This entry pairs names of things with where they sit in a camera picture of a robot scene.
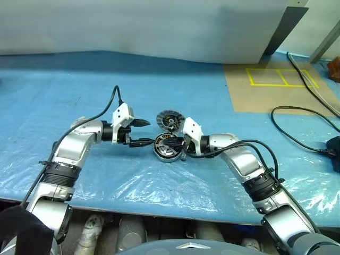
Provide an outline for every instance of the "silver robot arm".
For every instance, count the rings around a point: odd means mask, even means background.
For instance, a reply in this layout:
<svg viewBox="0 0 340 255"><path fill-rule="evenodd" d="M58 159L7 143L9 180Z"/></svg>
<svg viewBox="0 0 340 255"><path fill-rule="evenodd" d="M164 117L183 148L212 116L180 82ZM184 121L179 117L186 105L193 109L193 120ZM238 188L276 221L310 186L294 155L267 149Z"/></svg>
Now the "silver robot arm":
<svg viewBox="0 0 340 255"><path fill-rule="evenodd" d="M81 117L71 127L85 120L85 117ZM149 138L138 140L130 138L131 126L146 126L150 123L136 119L126 103L119 105L113 113L112 121L110 124L106 121L92 120L80 125L61 141L50 162L42 162L47 165L46 170L26 210L54 231L55 240L51 254L58 254L56 243L61 243L67 235L72 215L72 207L67 202L73 197L74 185L91 146L102 141L110 141L112 144L123 143L129 147L142 147L154 142ZM0 254L14 254L15 242L16 239L13 239Z"/></svg>
<svg viewBox="0 0 340 255"><path fill-rule="evenodd" d="M190 117L184 122L183 134L182 160L192 144L192 151L200 156L239 141L232 134L204 136L201 126ZM220 157L242 184L256 210L264 215L261 223L281 253L314 255L337 251L340 254L340 244L316 233L318 230L308 215L251 151L238 146L224 150Z"/></svg>

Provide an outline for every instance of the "wrinkled plastic cover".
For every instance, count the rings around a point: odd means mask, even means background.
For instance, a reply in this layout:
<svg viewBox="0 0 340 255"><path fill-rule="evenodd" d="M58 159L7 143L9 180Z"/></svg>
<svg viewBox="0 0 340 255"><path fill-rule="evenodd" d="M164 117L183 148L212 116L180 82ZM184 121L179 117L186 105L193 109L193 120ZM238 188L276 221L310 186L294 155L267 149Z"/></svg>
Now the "wrinkled plastic cover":
<svg viewBox="0 0 340 255"><path fill-rule="evenodd" d="M327 75L320 64L315 68ZM339 87L327 82L340 97ZM340 174L330 160L291 143L268 114L234 112L221 65L108 52L0 57L0 197L22 199L53 142L76 118L100 112L116 84L135 116L151 123L133 127L132 138L155 138L163 132L157 114L175 109L200 123L204 134L261 140L276 153L284 185L312 219L318 225L340 225ZM101 119L110 121L116 105ZM278 114L277 120L315 147L338 135L313 116ZM152 147L109 142L92 147L70 204L221 222L258 224L261 218L221 159L167 164Z"/></svg>

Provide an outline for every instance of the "black power cord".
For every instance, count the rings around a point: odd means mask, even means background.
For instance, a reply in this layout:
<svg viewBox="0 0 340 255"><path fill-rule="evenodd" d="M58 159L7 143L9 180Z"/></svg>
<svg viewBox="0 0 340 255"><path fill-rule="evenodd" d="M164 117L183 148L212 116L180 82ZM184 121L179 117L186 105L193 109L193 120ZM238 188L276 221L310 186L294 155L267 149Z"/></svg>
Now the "black power cord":
<svg viewBox="0 0 340 255"><path fill-rule="evenodd" d="M188 156L192 157L192 158L205 158L205 157L212 157L212 156L215 157L215 156L219 155L221 152L223 152L225 150L229 150L229 149L240 147L240 146L249 146L249 147L251 147L251 148L253 148L255 150L255 152L259 156L260 162L263 164L264 168L266 170L269 170L269 168L268 168L268 166L267 166L267 164L266 164L262 154L258 150L258 148L256 146L254 146L253 144L250 144L250 142L258 143L258 144L264 146L269 151L269 153L270 153L270 155L271 155L271 157L273 158L273 161L274 161L275 178L277 178L279 180L279 177L278 177L278 175L279 175L279 173L278 173L278 162L277 162L277 158L276 158L273 150L268 145L266 145L264 142L261 142L261 141L258 141L258 140L251 140L251 139L241 140L241 141L235 142L235 143L233 143L233 144L231 144L229 146L223 147L221 149L204 153L204 154L202 154L200 156L197 156L195 154L188 154Z"/></svg>
<svg viewBox="0 0 340 255"><path fill-rule="evenodd" d="M311 93L311 94L315 97L315 99L316 99L317 101L319 101L323 106L325 106L331 113L333 113L335 116L337 116L338 118L340 118L340 115L339 115L337 112L335 112L335 111L334 111L333 109L331 109L327 104L325 104L325 102L322 101L321 98L319 98L319 97L318 97L318 96L317 96L317 95L316 95L316 94L308 87L308 85L307 85L305 79L303 78L303 75L302 75L302 73L301 73L301 70L300 70L299 67L296 66L295 63L291 60L290 52L287 52L286 56L287 56L288 60L291 62L291 64L292 64L292 66L294 67L294 69L297 71L299 77L301 78L301 80L302 80L304 86L306 87L306 89L308 90L308 92Z"/></svg>
<svg viewBox="0 0 340 255"><path fill-rule="evenodd" d="M101 117L102 115L104 115L107 110L110 108L112 101L116 95L116 92L118 93L118 99L119 99L119 105L121 105L123 103L122 97L121 97L121 92L119 90L118 86L115 86L114 89L112 90L111 93L111 97L110 100L108 101L106 107L104 108L104 110L97 114L96 116L93 116L91 118L88 118L87 120L81 121L78 124L76 124L75 126L73 126L72 128L70 128L69 130L67 130L57 141L57 143L53 146L51 154L48 157L47 163L51 162L51 160L53 159L54 153L56 152L57 148L59 147L59 145L61 144L61 142L63 141L63 139L69 134L71 133L73 130L75 130L76 128L78 128L81 125L84 125L87 122L93 121L99 117ZM34 180L34 182L32 183L32 186L30 187L30 189L27 191L25 197L23 198L23 200L20 203L20 206L24 206L27 202L27 199L29 198L29 196L31 195L32 191L34 190L35 186L38 184L38 182L40 181L41 177L43 176L43 174L45 173L45 170L47 168L48 164L45 164L43 166L43 168L41 169L41 171L39 172L38 176L36 177L36 179Z"/></svg>
<svg viewBox="0 0 340 255"><path fill-rule="evenodd" d="M292 139L294 142L296 142L297 144L301 145L302 147L304 147L306 149L309 149L309 150L312 150L312 151L315 151L315 152L318 152L318 153L321 153L321 154L324 154L324 155L327 155L327 156L331 156L331 157L334 156L334 154L331 151L329 151L327 149L317 149L317 148L310 147L306 144L303 144L302 142L300 142L299 140L297 140L296 138L294 138L290 134L288 134L286 131L284 131L276 123L276 121L274 119L275 111L280 110L280 109L297 109L297 110L303 110L303 111L314 113L314 114L318 115L319 117L323 118L326 122L328 122L336 131L340 132L340 129L332 121L330 121L326 116L322 115L321 113L316 112L315 110L311 110L311 109L303 108L303 107L297 107L297 106L289 106L289 105L278 106L278 107L275 107L270 113L270 118L271 118L271 121L273 122L274 126L277 129L279 129L279 131L281 133L285 134L287 137Z"/></svg>

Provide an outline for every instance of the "metal gear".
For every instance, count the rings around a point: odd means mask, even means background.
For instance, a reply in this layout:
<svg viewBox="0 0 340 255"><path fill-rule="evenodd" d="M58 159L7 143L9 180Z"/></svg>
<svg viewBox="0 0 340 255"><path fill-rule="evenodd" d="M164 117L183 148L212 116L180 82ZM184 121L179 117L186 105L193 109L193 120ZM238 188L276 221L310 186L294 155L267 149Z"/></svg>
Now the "metal gear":
<svg viewBox="0 0 340 255"><path fill-rule="evenodd" d="M161 129L175 133L182 128L185 117L175 110L164 110L157 115L156 120Z"/></svg>

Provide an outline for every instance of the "white wall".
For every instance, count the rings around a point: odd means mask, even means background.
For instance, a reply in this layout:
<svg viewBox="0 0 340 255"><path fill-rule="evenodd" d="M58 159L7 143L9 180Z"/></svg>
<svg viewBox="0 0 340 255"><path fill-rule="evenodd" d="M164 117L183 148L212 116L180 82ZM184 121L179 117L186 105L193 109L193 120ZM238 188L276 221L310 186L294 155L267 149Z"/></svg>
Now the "white wall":
<svg viewBox="0 0 340 255"><path fill-rule="evenodd" d="M310 56L340 19L340 0L309 0L305 6L309 10L280 50ZM340 39L337 39L323 58L333 59L339 55Z"/></svg>

